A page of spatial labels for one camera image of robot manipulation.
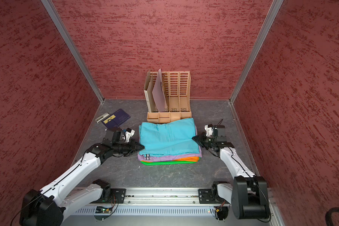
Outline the purple shorts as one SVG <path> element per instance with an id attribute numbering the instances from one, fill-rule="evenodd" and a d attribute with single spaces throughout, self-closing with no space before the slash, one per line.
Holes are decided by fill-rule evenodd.
<path id="1" fill-rule="evenodd" d="M 149 155 L 140 155 L 138 153 L 138 159 L 140 161 L 145 161 L 145 162 L 166 162 L 166 161 L 175 161 L 176 159 L 180 159 L 180 158 L 186 158 L 186 157 L 194 157 L 194 156 L 198 156 L 198 157 L 202 157 L 202 152 L 201 149 L 199 148 L 200 153 L 199 154 L 183 154 L 183 155 L 176 155 L 176 156 L 164 156 L 164 157 L 150 157 Z"/>

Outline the orange cloth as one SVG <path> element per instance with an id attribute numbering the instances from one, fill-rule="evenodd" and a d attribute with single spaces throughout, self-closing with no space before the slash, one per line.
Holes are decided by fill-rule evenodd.
<path id="1" fill-rule="evenodd" d="M 198 162 L 201 158 L 198 156 L 176 159 L 177 162 Z"/>

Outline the teal shirt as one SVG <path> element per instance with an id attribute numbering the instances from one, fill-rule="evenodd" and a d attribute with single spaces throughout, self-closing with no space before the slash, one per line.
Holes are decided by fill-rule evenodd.
<path id="1" fill-rule="evenodd" d="M 139 141 L 145 147 L 140 155 L 150 157 L 199 154 L 199 146 L 192 140 L 196 136 L 193 118 L 165 124 L 143 122 L 139 126 Z"/>

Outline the green plastic basket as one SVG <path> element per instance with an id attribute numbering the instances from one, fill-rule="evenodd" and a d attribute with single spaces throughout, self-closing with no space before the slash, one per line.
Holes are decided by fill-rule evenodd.
<path id="1" fill-rule="evenodd" d="M 174 165 L 174 164 L 194 164 L 196 162 L 189 162 L 189 161 L 145 162 L 145 161 L 141 161 L 141 163 L 146 166 L 155 166 L 155 165 Z"/>

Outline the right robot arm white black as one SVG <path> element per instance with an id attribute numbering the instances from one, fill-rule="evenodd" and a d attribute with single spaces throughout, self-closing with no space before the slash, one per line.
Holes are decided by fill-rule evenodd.
<path id="1" fill-rule="evenodd" d="M 227 166 L 233 183 L 214 182 L 212 197 L 221 205 L 232 206 L 237 219 L 256 219 L 263 223 L 271 221 L 267 182 L 252 172 L 238 155 L 234 145 L 227 141 L 224 125 L 208 124 L 205 132 L 192 137 L 201 148 L 214 151 L 212 154 Z"/>

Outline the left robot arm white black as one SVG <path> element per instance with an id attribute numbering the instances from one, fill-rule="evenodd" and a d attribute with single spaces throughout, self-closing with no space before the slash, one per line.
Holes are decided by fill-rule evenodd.
<path id="1" fill-rule="evenodd" d="M 87 188 L 70 195 L 70 192 L 93 170 L 107 159 L 127 157 L 144 150 L 127 128 L 107 130 L 103 141 L 89 147 L 83 156 L 66 172 L 40 190 L 30 190 L 23 198 L 22 209 L 17 213 L 22 226 L 60 226 L 70 215 L 92 202 L 119 204 L 111 185 L 101 179 Z"/>

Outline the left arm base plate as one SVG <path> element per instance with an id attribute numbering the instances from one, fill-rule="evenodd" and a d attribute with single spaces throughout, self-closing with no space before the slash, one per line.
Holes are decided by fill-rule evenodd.
<path id="1" fill-rule="evenodd" d="M 123 204 L 127 189 L 125 188 L 111 188 L 109 195 L 101 197 L 100 199 L 91 203 L 95 204 Z"/>

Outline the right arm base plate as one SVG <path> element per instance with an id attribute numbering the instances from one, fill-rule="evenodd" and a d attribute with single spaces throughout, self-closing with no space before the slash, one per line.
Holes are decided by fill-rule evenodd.
<path id="1" fill-rule="evenodd" d="M 224 198 L 221 198 L 217 192 L 212 189 L 198 189 L 198 197 L 200 204 L 216 204 L 220 205 L 225 202 L 225 205 L 230 204 Z"/>

